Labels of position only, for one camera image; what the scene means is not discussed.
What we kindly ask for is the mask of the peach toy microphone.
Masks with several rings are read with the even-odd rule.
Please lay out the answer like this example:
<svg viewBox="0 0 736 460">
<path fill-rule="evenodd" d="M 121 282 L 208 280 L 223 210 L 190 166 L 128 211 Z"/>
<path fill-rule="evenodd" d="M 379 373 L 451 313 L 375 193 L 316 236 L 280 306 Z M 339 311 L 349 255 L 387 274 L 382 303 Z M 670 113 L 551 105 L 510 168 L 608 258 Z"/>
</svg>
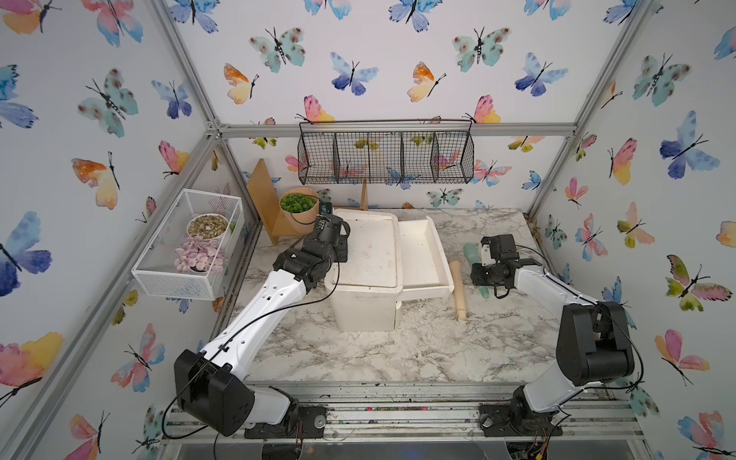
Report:
<svg viewBox="0 0 736 460">
<path fill-rule="evenodd" d="M 465 296 L 465 288 L 463 283 L 462 264 L 459 261 L 451 261 L 448 263 L 450 274 L 453 281 L 453 298 L 458 321 L 467 320 L 467 303 Z"/>
</svg>

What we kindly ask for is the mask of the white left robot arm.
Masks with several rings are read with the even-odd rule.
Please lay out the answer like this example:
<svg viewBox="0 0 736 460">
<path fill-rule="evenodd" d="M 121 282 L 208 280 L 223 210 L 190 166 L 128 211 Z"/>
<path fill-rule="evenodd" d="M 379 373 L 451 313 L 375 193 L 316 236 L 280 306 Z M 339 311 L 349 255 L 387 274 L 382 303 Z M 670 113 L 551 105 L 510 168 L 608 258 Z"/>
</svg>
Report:
<svg viewBox="0 0 736 460">
<path fill-rule="evenodd" d="M 234 322 L 199 351 L 185 350 L 176 359 L 173 403 L 222 436 L 245 424 L 294 431 L 297 400 L 270 387 L 250 387 L 245 378 L 286 313 L 306 306 L 307 294 L 332 268 L 347 262 L 350 235 L 350 224 L 330 203 L 320 202 L 312 232 L 278 255 Z"/>
</svg>

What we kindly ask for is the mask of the white plastic drawer cabinet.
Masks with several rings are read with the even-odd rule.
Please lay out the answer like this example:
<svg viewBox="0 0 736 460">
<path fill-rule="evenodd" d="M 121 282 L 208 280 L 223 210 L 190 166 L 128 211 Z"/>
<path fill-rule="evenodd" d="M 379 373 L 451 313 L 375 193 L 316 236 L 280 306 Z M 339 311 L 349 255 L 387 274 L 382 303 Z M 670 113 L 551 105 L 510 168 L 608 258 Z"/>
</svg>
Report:
<svg viewBox="0 0 736 460">
<path fill-rule="evenodd" d="M 325 278 L 329 303 L 343 332 L 395 329 L 404 289 L 399 222 L 395 215 L 339 208 L 351 227 L 345 263 L 335 263 Z"/>
</svg>

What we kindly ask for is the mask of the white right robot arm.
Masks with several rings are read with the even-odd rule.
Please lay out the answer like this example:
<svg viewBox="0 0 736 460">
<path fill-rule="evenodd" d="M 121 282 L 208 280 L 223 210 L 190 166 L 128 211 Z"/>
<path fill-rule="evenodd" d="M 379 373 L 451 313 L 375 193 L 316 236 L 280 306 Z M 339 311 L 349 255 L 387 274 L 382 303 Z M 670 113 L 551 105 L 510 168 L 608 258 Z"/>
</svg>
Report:
<svg viewBox="0 0 736 460">
<path fill-rule="evenodd" d="M 482 238 L 479 253 L 480 260 L 471 265 L 474 285 L 505 289 L 494 295 L 497 299 L 515 289 L 559 320 L 555 363 L 515 392 L 515 407 L 535 415 L 552 414 L 586 389 L 634 373 L 638 352 L 623 306 L 586 297 L 541 263 L 521 257 L 510 234 Z"/>
</svg>

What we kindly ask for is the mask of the white top drawer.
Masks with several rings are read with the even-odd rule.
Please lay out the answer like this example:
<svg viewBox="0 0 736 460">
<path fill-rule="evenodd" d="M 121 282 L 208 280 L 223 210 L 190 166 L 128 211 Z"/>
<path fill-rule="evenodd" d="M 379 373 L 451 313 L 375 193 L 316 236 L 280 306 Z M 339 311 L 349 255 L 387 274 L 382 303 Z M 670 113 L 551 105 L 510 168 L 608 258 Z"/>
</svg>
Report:
<svg viewBox="0 0 736 460">
<path fill-rule="evenodd" d="M 452 273 L 434 221 L 399 222 L 404 287 L 399 300 L 446 300 L 454 291 Z"/>
</svg>

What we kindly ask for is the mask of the green toy microphone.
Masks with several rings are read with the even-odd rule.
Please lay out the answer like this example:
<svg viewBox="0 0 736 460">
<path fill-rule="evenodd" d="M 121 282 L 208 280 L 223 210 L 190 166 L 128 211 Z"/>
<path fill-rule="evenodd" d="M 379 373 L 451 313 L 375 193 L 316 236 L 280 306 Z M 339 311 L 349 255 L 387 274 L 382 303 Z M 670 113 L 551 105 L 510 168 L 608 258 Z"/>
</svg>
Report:
<svg viewBox="0 0 736 460">
<path fill-rule="evenodd" d="M 479 248 L 478 248 L 478 244 L 477 243 L 466 243 L 463 246 L 463 252 L 464 252 L 465 258 L 466 258 L 466 260 L 467 260 L 467 262 L 468 262 L 468 264 L 469 264 L 469 266 L 471 268 L 475 264 L 480 264 L 481 263 L 481 257 L 480 257 L 480 252 L 479 252 Z M 478 287 L 477 289 L 478 289 L 478 291 L 480 292 L 481 296 L 484 299 L 489 299 L 490 298 L 490 291 L 489 291 L 489 289 L 487 287 L 481 286 L 481 287 Z"/>
</svg>

